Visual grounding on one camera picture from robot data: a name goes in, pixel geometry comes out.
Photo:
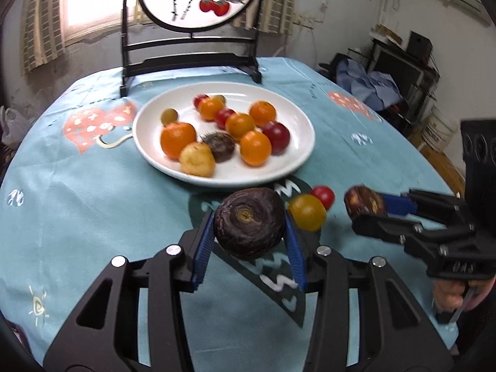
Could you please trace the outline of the person's right hand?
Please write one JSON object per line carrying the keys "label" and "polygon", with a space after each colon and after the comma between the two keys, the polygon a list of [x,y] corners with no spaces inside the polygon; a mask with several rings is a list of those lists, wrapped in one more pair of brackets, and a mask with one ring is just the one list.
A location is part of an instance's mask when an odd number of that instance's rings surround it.
{"label": "person's right hand", "polygon": [[463,292],[466,285],[475,287],[476,292],[465,307],[465,311],[471,311],[477,307],[493,289],[495,278],[485,281],[448,281],[433,280],[433,298],[436,308],[442,312],[454,312],[463,305]]}

